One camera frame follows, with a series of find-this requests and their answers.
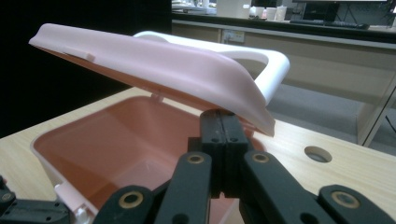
box lid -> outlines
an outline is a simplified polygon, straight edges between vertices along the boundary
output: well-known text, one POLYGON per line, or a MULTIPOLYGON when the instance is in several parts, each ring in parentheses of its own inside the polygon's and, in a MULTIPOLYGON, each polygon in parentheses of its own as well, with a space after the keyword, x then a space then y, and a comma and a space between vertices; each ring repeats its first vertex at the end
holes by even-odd
POLYGON ((274 135, 275 121, 249 72, 212 50, 56 24, 41 26, 29 44, 198 109, 223 107, 274 135))

wooden table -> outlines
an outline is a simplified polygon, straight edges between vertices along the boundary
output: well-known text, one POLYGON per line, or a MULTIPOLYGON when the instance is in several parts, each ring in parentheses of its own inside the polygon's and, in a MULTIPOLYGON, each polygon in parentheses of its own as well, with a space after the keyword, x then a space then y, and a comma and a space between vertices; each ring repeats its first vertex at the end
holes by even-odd
MULTIPOLYGON (((0 175, 7 179, 8 187, 20 199, 55 200, 53 186, 31 152, 32 141, 60 125, 142 94, 148 95, 145 91, 131 88, 0 139, 0 175)), ((279 120, 276 121, 275 137, 255 133, 254 138, 275 155, 307 190, 318 194, 322 186, 344 185, 359 191, 396 219, 396 157, 279 120), (332 160, 313 161, 305 155, 306 147, 323 148, 331 154, 332 160)), ((238 212, 232 212, 227 221, 241 222, 238 212)))

gray floor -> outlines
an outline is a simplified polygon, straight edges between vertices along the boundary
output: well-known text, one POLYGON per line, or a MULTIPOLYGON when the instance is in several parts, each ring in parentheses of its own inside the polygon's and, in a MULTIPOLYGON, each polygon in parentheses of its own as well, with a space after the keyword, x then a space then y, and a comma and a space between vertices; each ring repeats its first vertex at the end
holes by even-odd
MULTIPOLYGON (((360 102, 282 84, 267 108, 276 119, 357 143, 360 106, 360 102)), ((388 117, 396 126, 395 109, 388 117)), ((385 119, 369 148, 396 156, 396 133, 385 119)))

cable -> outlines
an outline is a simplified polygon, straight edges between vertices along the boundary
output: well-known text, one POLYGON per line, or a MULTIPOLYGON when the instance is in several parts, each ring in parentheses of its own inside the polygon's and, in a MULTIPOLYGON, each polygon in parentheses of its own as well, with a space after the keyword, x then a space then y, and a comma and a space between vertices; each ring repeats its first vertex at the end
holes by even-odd
POLYGON ((393 125, 392 125, 392 123, 390 122, 390 119, 388 118, 388 116, 385 116, 385 119, 387 120, 387 122, 389 123, 389 125, 390 125, 390 128, 392 128, 393 129, 393 131, 396 133, 396 129, 395 129, 395 127, 393 127, 393 125))

black curtain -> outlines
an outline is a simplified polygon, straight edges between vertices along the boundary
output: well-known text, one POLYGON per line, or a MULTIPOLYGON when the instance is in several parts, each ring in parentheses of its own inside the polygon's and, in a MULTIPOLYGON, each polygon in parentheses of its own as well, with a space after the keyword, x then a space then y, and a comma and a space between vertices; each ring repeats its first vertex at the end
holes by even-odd
POLYGON ((28 45, 44 23, 123 35, 171 33, 169 0, 6 0, 0 6, 0 137, 128 86, 28 45))

